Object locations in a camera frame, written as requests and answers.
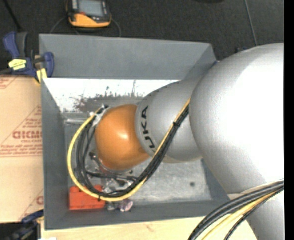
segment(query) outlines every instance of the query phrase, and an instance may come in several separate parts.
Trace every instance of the red object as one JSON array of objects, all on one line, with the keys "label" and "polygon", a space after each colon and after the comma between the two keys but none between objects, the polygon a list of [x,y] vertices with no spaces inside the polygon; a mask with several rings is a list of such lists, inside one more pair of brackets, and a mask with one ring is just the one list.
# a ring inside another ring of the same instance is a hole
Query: red object
[{"label": "red object", "polygon": [[[102,191],[100,185],[95,185],[97,191]],[[69,189],[69,210],[96,210],[105,206],[105,201],[98,200],[82,192],[77,186]]]}]

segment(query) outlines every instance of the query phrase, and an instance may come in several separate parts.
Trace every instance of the cable bundle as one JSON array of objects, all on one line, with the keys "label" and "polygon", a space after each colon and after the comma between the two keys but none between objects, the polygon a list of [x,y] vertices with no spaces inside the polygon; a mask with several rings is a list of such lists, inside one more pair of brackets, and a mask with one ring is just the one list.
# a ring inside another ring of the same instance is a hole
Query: cable bundle
[{"label": "cable bundle", "polygon": [[[88,132],[93,125],[93,122],[98,114],[102,112],[102,108],[98,109],[92,116],[90,116],[76,131],[75,135],[70,141],[68,153],[67,153],[67,167],[68,172],[70,175],[71,180],[73,183],[84,193],[90,195],[91,197],[97,198],[99,200],[104,200],[107,202],[118,202],[124,199],[129,198],[132,196],[135,192],[139,190],[139,188],[149,179],[152,177],[152,175],[155,173],[155,171],[160,166],[161,162],[163,161],[166,152],[172,142],[173,137],[175,136],[178,128],[180,127],[183,120],[188,116],[189,114],[189,103],[190,99],[186,102],[182,110],[179,112],[178,116],[170,126],[167,134],[163,138],[162,142],[160,143],[157,151],[155,152],[150,164],[144,169],[144,171],[140,174],[140,176],[133,181],[133,183],[124,190],[114,191],[112,193],[103,193],[97,191],[90,183],[88,178],[86,177],[86,172],[84,171],[84,158],[85,154],[88,152],[88,145],[86,146],[84,153],[83,153],[83,143],[85,136],[88,136]],[[93,136],[94,131],[92,132],[91,136],[88,137],[89,141]],[[72,156],[72,150],[74,147],[74,144],[79,137],[79,142],[77,145],[77,173],[79,176],[79,179],[81,183],[76,179],[74,172],[72,170],[71,166],[71,156]]]},{"label": "cable bundle", "polygon": [[274,197],[278,193],[282,192],[283,190],[284,180],[280,180],[264,186],[259,190],[244,194],[241,197],[238,197],[222,205],[201,221],[201,223],[194,229],[188,240],[196,240],[218,220],[222,221],[209,232],[204,234],[204,236],[200,239],[209,239],[210,236],[212,236],[220,229],[226,226],[233,225],[224,239],[228,240],[231,237],[232,233],[238,228],[238,226],[243,221],[245,221],[255,210],[257,210],[266,201],[268,201],[270,198]]}]

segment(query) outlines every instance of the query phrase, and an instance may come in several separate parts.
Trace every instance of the yellow cable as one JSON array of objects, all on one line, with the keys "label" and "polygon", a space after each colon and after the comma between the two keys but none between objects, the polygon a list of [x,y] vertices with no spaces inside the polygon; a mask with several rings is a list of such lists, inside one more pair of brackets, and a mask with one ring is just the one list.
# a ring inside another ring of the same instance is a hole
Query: yellow cable
[{"label": "yellow cable", "polygon": [[[189,105],[190,103],[190,99],[188,99],[188,101],[186,102],[186,104],[184,105],[184,107],[182,108],[182,110],[179,112],[178,116],[176,117],[176,119],[174,120],[174,123],[177,121],[177,119],[181,116],[181,114],[184,112],[184,110],[186,109],[186,107]],[[90,123],[90,121],[94,118],[94,116],[97,114],[98,110],[96,110],[94,112],[93,115],[91,115],[76,131],[76,133],[74,134],[73,138],[70,141],[69,144],[69,148],[68,148],[68,153],[67,153],[67,167],[68,167],[68,172],[70,175],[71,180],[73,181],[73,183],[84,193],[86,193],[87,195],[97,198],[103,201],[107,201],[107,202],[118,202],[118,201],[122,201],[124,199],[129,198],[130,196],[132,196],[133,194],[135,194],[140,188],[141,186],[144,184],[144,182],[147,180],[147,178],[144,178],[134,189],[132,189],[130,192],[126,193],[125,195],[119,196],[119,197],[103,197],[103,196],[99,196],[95,193],[92,193],[91,191],[89,191],[87,188],[85,188],[84,186],[82,186],[78,180],[76,179],[73,170],[72,170],[72,166],[71,166],[71,156],[72,156],[72,149],[73,146],[78,138],[78,136],[80,135],[80,133],[82,132],[82,130]],[[163,138],[161,144],[159,145],[157,151],[155,152],[154,156],[152,159],[154,159],[159,150],[161,149],[161,147],[163,146],[165,140],[168,138],[169,132],[171,131],[171,129],[174,126],[174,123],[170,126],[168,132],[166,133],[165,137]]]},{"label": "yellow cable", "polygon": [[259,205],[261,202],[269,198],[275,194],[275,192],[267,194],[256,201],[253,201],[240,210],[230,214],[228,217],[226,217],[222,222],[220,222],[217,226],[215,226],[212,230],[210,230],[203,238],[202,240],[209,239],[212,237],[215,233],[222,231],[225,227],[229,226],[230,224],[234,223],[235,221],[239,220],[241,216],[244,216],[247,212],[251,211],[253,208],[255,208],[257,205]]}]

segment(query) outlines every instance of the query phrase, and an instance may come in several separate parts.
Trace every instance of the yellow device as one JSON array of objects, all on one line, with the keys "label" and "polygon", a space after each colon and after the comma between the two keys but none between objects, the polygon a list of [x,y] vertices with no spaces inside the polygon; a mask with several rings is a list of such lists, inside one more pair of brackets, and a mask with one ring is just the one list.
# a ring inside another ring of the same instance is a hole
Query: yellow device
[{"label": "yellow device", "polygon": [[69,23],[78,30],[95,30],[111,23],[105,0],[67,0],[66,10]]}]

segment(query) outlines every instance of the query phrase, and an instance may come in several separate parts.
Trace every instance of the orange sphere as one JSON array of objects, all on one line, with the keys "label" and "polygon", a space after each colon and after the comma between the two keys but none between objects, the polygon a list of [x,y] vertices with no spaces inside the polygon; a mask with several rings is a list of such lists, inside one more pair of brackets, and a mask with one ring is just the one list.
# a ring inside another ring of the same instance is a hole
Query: orange sphere
[{"label": "orange sphere", "polygon": [[97,155],[108,169],[129,170],[150,158],[140,146],[135,132],[137,106],[122,105],[109,109],[95,131]]}]

